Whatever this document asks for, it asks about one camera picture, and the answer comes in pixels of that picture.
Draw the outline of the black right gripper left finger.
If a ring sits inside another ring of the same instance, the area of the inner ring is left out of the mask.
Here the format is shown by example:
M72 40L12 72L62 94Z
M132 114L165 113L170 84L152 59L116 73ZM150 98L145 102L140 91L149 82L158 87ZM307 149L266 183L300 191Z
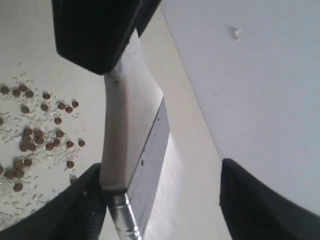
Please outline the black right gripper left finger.
M131 35L141 36L159 0L53 0L57 53L97 75L118 63Z

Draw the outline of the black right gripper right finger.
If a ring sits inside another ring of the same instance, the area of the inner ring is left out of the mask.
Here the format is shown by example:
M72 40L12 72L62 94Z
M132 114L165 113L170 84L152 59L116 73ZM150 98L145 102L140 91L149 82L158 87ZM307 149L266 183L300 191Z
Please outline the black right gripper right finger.
M222 160L219 205L233 240L318 240L320 217Z

